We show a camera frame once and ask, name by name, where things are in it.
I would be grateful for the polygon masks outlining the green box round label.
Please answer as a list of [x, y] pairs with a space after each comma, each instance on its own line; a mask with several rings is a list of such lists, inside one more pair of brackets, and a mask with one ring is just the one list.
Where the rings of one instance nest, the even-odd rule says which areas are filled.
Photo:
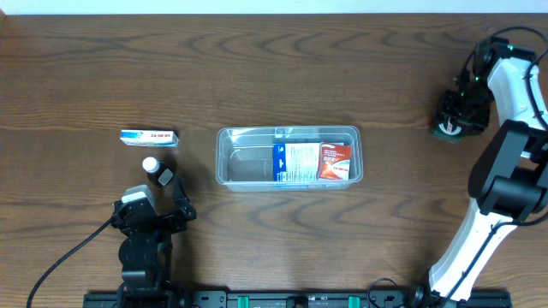
[[462, 138], [462, 127], [452, 124], [450, 120], [435, 121], [432, 125], [431, 134], [437, 139], [454, 144]]

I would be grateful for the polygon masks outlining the long blue white box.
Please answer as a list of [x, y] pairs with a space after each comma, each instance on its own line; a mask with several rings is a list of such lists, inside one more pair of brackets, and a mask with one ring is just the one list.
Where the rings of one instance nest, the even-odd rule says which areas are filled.
[[305, 182], [318, 179], [320, 143], [274, 144], [273, 180]]

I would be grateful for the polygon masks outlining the red medicine box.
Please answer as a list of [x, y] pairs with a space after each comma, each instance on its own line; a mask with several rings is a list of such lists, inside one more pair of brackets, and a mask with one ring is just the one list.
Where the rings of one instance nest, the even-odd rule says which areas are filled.
[[342, 143], [322, 143], [319, 154], [319, 179], [346, 181], [350, 173], [352, 147]]

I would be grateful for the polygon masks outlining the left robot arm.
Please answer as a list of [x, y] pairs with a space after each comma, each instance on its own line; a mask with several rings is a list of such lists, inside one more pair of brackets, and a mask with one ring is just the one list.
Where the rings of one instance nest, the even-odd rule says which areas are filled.
[[126, 235], [118, 252], [122, 264], [123, 304], [142, 301], [176, 305], [180, 288], [171, 282], [173, 244], [171, 236], [187, 229], [197, 217], [196, 209], [176, 177], [173, 181], [174, 209], [159, 215], [147, 185], [131, 187], [113, 206], [110, 225]]

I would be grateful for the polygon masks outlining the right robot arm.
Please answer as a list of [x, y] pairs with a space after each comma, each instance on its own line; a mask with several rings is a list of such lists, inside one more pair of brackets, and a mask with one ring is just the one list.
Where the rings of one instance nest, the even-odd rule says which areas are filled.
[[478, 43], [445, 92], [432, 134], [456, 142], [483, 133], [497, 110], [500, 128], [468, 178], [467, 214], [444, 255], [417, 285], [413, 307], [509, 307], [509, 295], [473, 291], [497, 247], [519, 227], [547, 218], [547, 108], [542, 56], [495, 33]]

